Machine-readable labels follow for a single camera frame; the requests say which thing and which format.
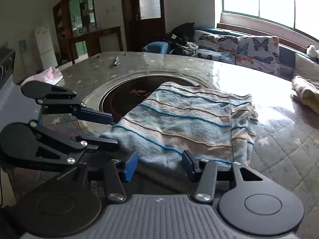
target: orange butterfly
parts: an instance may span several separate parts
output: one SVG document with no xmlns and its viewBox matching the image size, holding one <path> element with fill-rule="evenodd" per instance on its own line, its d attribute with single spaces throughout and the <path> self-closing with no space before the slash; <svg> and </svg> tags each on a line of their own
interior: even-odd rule
<svg viewBox="0 0 319 239">
<path fill-rule="evenodd" d="M 223 48 L 223 47 L 221 47 L 220 46 L 220 49 L 218 50 L 219 52 L 228 52 L 228 53 L 230 53 L 231 55 L 235 55 L 235 49 L 231 49 L 231 50 L 228 50 L 228 49 L 226 49 L 226 48 Z"/>
<path fill-rule="evenodd" d="M 279 38 L 277 38 L 277 37 L 272 37 L 272 39 L 273 39 L 274 42 L 275 42 L 275 47 L 278 47 Z"/>
<path fill-rule="evenodd" d="M 246 61 L 246 62 L 250 63 L 251 65 L 254 63 L 252 57 L 241 57 L 241 56 L 237 56 L 236 59 L 237 59 L 237 61 L 238 61 L 239 63 L 241 63 L 241 62 L 243 62 L 243 61 Z"/>
</svg>

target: gray ribbed panel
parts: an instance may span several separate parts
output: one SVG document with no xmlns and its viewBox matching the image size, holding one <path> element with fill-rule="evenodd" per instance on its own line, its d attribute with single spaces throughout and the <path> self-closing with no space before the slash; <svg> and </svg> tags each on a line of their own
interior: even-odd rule
<svg viewBox="0 0 319 239">
<path fill-rule="evenodd" d="M 107 207 L 86 231 L 68 239 L 244 239 L 215 210 L 186 195 L 134 195 L 124 204 Z M 296 239 L 293 234 L 283 239 Z M 24 234 L 20 239 L 39 239 Z"/>
<path fill-rule="evenodd" d="M 13 83 L 13 77 L 0 90 L 0 131 L 12 122 L 28 123 L 39 118 L 41 106 L 34 99 L 21 93 L 21 86 Z"/>
</svg>

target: window frame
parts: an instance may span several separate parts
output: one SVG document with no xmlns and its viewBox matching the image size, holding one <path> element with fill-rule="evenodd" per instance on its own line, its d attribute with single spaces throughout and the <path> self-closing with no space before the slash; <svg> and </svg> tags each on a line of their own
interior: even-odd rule
<svg viewBox="0 0 319 239">
<path fill-rule="evenodd" d="M 284 27 L 284 28 L 288 28 L 288 29 L 290 29 L 290 30 L 293 30 L 293 31 L 295 31 L 295 32 L 297 32 L 297 33 L 299 33 L 299 34 L 302 34 L 302 35 L 304 35 L 304 36 L 306 36 L 306 37 L 312 39 L 313 41 L 319 43 L 319 39 L 316 39 L 315 37 L 310 36 L 310 35 L 308 35 L 307 33 L 305 33 L 305 32 L 303 32 L 303 31 L 298 30 L 298 29 L 295 28 L 295 27 L 296 27 L 296 0 L 294 0 L 294 20 L 293 20 L 293 28 L 292 28 L 292 27 L 288 27 L 288 26 L 286 26 L 286 25 L 283 25 L 283 24 L 281 24 L 281 23 L 274 22 L 274 21 L 272 21 L 272 20 L 268 20 L 268 19 L 265 19 L 265 18 L 260 17 L 260 16 L 259 16 L 259 15 L 260 15 L 260 2 L 259 2 L 259 4 L 258 4 L 258 6 L 259 6 L 258 16 L 249 15 L 249 14 L 245 14 L 245 13 L 239 13 L 239 12 L 225 11 L 225 10 L 224 10 L 224 0 L 221 0 L 221 5 L 222 5 L 222 12 L 223 12 L 223 13 L 237 14 L 237 15 L 241 15 L 241 16 L 246 16 L 246 17 L 254 18 L 254 19 L 257 19 L 257 20 L 263 20 L 263 21 L 266 21 L 266 22 L 270 22 L 270 23 L 279 25 L 279 26 L 281 26 L 281 27 Z"/>
</svg>

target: brown wooden door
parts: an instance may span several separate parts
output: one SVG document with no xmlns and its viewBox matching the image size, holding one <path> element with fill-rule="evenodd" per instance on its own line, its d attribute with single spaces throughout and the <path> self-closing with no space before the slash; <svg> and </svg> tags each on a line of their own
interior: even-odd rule
<svg viewBox="0 0 319 239">
<path fill-rule="evenodd" d="M 163 0 L 122 0 L 128 51 L 141 51 L 165 35 Z"/>
</svg>

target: yellow towel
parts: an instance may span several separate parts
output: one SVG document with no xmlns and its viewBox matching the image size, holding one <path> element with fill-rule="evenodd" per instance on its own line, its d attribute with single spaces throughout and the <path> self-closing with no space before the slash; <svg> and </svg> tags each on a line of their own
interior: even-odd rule
<svg viewBox="0 0 319 239">
<path fill-rule="evenodd" d="M 291 86 L 298 93 L 302 104 L 309 106 L 319 115 L 319 90 L 311 80 L 297 75 L 292 79 Z"/>
</svg>

